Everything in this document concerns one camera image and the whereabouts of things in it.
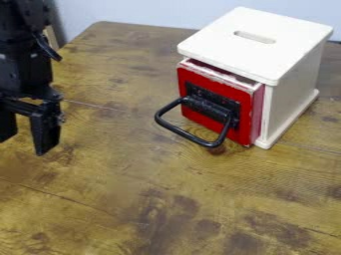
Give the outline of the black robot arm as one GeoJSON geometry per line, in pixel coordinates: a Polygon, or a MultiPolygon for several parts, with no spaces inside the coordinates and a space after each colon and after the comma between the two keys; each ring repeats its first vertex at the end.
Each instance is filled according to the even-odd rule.
{"type": "Polygon", "coordinates": [[[34,151],[45,154],[60,140],[62,95],[50,87],[52,61],[45,0],[0,0],[0,142],[17,134],[15,117],[29,119],[34,151]]]}

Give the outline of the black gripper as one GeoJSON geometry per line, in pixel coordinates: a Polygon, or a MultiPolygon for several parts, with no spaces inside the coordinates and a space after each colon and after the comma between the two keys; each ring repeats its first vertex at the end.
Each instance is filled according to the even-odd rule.
{"type": "Polygon", "coordinates": [[[45,36],[0,42],[0,142],[17,134],[15,114],[26,116],[37,155],[58,144],[64,121],[52,60],[61,56],[45,36]]]}

